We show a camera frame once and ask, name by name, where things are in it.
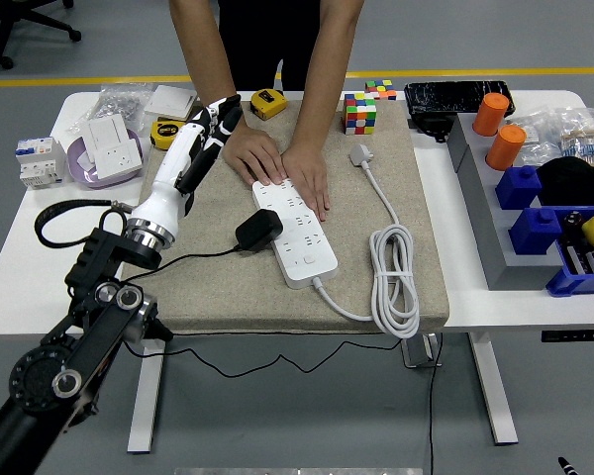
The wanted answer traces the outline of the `person's right hand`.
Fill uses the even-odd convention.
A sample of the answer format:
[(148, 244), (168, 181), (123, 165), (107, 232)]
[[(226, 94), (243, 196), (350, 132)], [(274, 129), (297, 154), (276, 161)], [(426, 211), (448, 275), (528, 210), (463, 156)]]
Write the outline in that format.
[(280, 184), (287, 173), (275, 141), (264, 131), (240, 120), (222, 151), (224, 161), (248, 185)]

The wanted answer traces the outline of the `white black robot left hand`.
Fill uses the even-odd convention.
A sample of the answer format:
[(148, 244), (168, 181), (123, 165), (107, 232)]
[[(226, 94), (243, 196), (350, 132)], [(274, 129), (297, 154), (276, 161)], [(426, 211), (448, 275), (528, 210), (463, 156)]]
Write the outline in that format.
[(235, 94), (206, 106), (179, 130), (161, 162), (151, 193), (128, 219), (128, 238), (155, 238), (163, 248), (173, 245), (179, 221), (191, 210), (196, 188), (242, 115), (241, 96)]

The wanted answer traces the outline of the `person's left hand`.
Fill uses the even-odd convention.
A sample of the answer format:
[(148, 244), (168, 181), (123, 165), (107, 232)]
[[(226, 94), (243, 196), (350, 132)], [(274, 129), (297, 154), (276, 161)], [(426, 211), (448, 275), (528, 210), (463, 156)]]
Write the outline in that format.
[(320, 222), (330, 210), (328, 170), (322, 151), (307, 144), (292, 144), (281, 155), (283, 171), (304, 203)]

